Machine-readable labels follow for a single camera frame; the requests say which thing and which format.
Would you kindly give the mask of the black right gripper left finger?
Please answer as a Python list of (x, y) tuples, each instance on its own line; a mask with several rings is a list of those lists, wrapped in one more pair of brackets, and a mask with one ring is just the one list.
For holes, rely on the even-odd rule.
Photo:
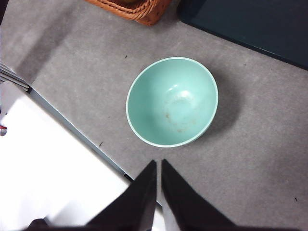
[(157, 164), (152, 160), (129, 187), (86, 224), (89, 231), (150, 231), (157, 194)]

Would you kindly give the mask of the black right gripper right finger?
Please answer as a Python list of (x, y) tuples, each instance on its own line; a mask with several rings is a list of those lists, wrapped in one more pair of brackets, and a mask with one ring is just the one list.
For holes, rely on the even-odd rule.
[(162, 190), (182, 231), (221, 231), (235, 224), (200, 196), (167, 161), (162, 160)]

